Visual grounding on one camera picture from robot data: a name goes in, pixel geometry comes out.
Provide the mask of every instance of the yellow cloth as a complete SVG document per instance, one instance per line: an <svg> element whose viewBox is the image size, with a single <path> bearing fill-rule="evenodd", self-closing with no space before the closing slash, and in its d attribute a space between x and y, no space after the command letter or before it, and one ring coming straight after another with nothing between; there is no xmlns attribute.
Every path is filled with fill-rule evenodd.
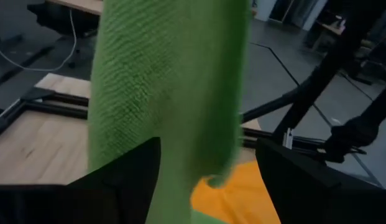
<svg viewBox="0 0 386 224"><path fill-rule="evenodd" d="M280 223L256 161L238 165L221 189L202 179L191 196L197 211L226 223Z"/></svg>

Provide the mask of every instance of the office chair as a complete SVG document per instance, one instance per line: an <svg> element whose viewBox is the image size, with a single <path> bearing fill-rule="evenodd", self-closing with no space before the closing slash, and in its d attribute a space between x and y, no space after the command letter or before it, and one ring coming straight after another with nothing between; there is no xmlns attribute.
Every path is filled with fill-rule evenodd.
<svg viewBox="0 0 386 224"><path fill-rule="evenodd" d="M70 22L70 10L72 10L73 23L76 38L87 39L97 34L99 26L99 16L87 12L70 9L50 2L42 4L27 5L27 9L37 15L37 23L48 27L60 35L73 38L73 30ZM77 58L80 54L78 41L71 61L68 63L70 68L75 68Z"/></svg>

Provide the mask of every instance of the green microfiber cloth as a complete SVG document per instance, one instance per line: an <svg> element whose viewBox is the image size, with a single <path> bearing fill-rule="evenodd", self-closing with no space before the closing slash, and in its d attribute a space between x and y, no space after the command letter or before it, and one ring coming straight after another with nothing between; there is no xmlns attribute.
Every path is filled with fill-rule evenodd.
<svg viewBox="0 0 386 224"><path fill-rule="evenodd" d="M249 4L105 0L91 77L89 169L161 138L146 223L190 223L202 176L220 185L240 134Z"/></svg>

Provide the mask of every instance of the floor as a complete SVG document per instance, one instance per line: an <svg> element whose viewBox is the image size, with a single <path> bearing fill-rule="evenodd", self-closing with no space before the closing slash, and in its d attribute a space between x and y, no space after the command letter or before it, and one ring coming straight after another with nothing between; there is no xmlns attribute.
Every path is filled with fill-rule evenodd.
<svg viewBox="0 0 386 224"><path fill-rule="evenodd" d="M5 50L6 55L17 62L25 61L34 52L60 38L56 33L41 28L31 21L28 22L28 25L31 26L31 29L26 34L26 38L16 46ZM300 50L304 36L304 32L296 29L252 21L246 50L241 112L274 100L294 89L296 87L294 80L301 83L320 63L318 56ZM42 40L42 37L45 37L44 43L39 41ZM55 45L54 50L29 67L53 68L58 66L69 54L72 41L59 41ZM84 41L81 50L83 63L76 69L63 67L55 73L89 80L93 55L92 45L94 41ZM285 68L268 48L259 45L270 47ZM0 76L13 69L13 65L0 57ZM8 107L46 74L47 72L24 70L0 85L0 109ZM383 83L366 86L336 76L316 101L317 109L309 110L295 130L295 134L321 139L328 138L331 125L343 124L349 118L359 115L384 87ZM282 108L259 118L262 129L273 131L287 109L288 107ZM368 152L366 156L349 155L345 163L329 165L386 188L386 121L380 127L376 142L366 147L365 150Z"/></svg>

